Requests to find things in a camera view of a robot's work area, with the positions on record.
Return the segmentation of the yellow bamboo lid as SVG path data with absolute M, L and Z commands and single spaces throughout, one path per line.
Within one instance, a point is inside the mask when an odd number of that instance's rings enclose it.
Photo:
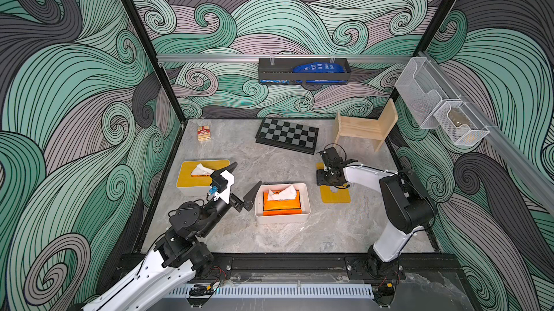
M 319 162 L 316 165 L 316 183 L 320 189 L 321 200 L 324 204 L 349 204 L 351 197 L 348 189 L 339 189 L 334 186 L 323 184 L 324 164 Z
M 185 161 L 180 166 L 176 186 L 190 188 L 209 186 L 212 172 L 229 166 L 228 160 Z

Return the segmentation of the orange tissue pack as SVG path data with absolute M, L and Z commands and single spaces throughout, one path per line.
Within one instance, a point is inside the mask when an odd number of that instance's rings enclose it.
M 295 215 L 302 213 L 300 192 L 293 186 L 288 186 L 281 191 L 263 192 L 263 215 Z
M 196 165 L 196 167 L 190 173 L 190 176 L 191 177 L 210 176 L 213 172 L 214 172 L 214 170 L 212 170 L 211 168 L 207 168 L 203 164 L 199 163 L 199 164 Z

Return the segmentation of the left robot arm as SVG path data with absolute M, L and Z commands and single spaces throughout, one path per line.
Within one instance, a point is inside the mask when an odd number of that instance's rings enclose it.
M 234 162 L 214 171 L 203 204 L 186 201 L 170 212 L 169 229 L 154 243 L 143 260 L 107 292 L 75 310 L 148 310 L 174 288 L 209 271 L 214 261 L 205 238 L 229 210 L 250 211 L 263 182 L 244 196 L 232 193 Z

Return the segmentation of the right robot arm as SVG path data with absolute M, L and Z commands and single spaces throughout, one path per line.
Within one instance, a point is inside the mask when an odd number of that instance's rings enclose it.
M 356 184 L 381 195 L 388 223 L 369 249 L 369 260 L 376 267 L 396 261 L 409 240 L 435 217 L 428 191 L 413 170 L 373 168 L 340 156 L 335 145 L 318 155 L 324 167 L 317 171 L 317 185 L 347 189 Z

